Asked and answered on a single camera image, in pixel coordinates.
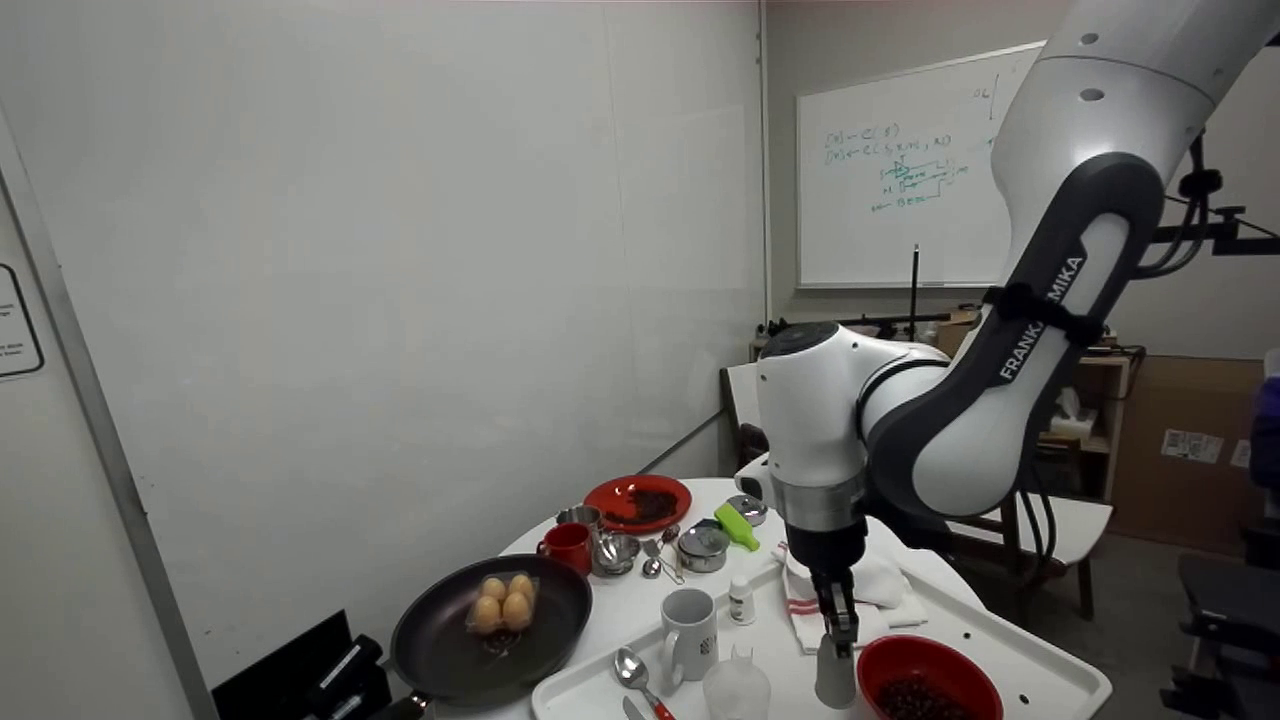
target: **handwriting on whiteboard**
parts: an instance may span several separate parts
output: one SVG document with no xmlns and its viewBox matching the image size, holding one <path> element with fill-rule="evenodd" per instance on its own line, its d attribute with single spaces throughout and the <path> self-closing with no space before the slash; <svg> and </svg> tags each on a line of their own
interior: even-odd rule
<svg viewBox="0 0 1280 720">
<path fill-rule="evenodd" d="M 899 125 L 834 131 L 829 161 L 876 174 L 871 212 L 932 205 L 972 174 L 953 131 L 903 131 Z"/>
</svg>

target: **tray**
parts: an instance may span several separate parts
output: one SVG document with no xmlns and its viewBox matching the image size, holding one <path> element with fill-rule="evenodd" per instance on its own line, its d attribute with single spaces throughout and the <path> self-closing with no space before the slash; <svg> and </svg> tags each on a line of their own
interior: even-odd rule
<svg viewBox="0 0 1280 720">
<path fill-rule="evenodd" d="M 927 577 L 907 577 L 907 585 L 917 601 L 927 607 L 927 626 L 903 627 L 899 636 L 927 636 L 975 660 L 994 676 L 1004 699 L 1004 720 L 1037 720 L 1037 715 L 1083 720 L 1099 711 L 1099 706 L 1113 697 L 1113 682 L 1093 666 L 1044 645 L 1040 636 L 975 606 L 959 606 L 957 596 L 927 585 Z M 731 650 L 753 653 L 755 668 L 774 682 L 770 715 L 774 720 L 856 715 L 856 709 L 824 709 L 811 697 L 817 657 L 805 657 L 791 636 L 775 567 L 753 577 L 750 589 L 755 606 L 750 626 L 731 626 L 723 611 L 723 596 L 715 596 L 722 657 L 731 657 Z M 666 627 L 649 627 L 645 636 L 616 650 L 632 650 L 638 657 L 645 657 L 649 676 L 657 676 Z M 616 650 L 549 676 L 534 692 L 534 715 L 538 720 L 624 715 L 621 699 L 630 697 L 630 688 L 621 688 L 611 676 Z M 706 720 L 707 715 L 706 686 L 685 686 L 682 692 L 667 697 L 667 709 L 678 711 L 678 720 Z"/>
</svg>

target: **red bowl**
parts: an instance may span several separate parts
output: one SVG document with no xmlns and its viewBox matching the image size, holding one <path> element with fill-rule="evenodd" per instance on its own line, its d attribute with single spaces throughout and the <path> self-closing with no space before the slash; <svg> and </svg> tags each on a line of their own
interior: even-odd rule
<svg viewBox="0 0 1280 720">
<path fill-rule="evenodd" d="M 596 524 L 616 536 L 652 536 L 688 516 L 688 489 L 678 475 L 616 475 L 585 501 Z"/>
<path fill-rule="evenodd" d="M 1004 720 L 988 671 L 923 636 L 869 645 L 856 660 L 856 688 L 871 720 L 946 715 L 942 709 L 964 709 L 964 720 Z"/>
</svg>

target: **cup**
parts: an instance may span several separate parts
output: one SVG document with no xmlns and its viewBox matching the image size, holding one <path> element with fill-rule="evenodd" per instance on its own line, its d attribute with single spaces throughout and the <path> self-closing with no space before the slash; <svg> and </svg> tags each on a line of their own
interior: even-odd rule
<svg viewBox="0 0 1280 720">
<path fill-rule="evenodd" d="M 589 577 L 591 572 L 591 529 L 589 524 L 556 524 L 538 545 L 538 558 L 569 565 L 573 572 Z"/>
<path fill-rule="evenodd" d="M 715 601 L 699 589 L 682 589 L 666 601 L 666 692 L 706 682 L 715 666 Z"/>
</svg>

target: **frying pan handle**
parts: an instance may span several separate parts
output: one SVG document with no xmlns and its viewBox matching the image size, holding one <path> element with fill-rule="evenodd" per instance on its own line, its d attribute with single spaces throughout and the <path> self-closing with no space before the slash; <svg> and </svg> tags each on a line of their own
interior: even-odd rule
<svg viewBox="0 0 1280 720">
<path fill-rule="evenodd" d="M 434 715 L 434 699 L 424 699 L 422 692 L 398 699 L 389 711 L 389 720 L 427 720 L 427 715 Z"/>
</svg>

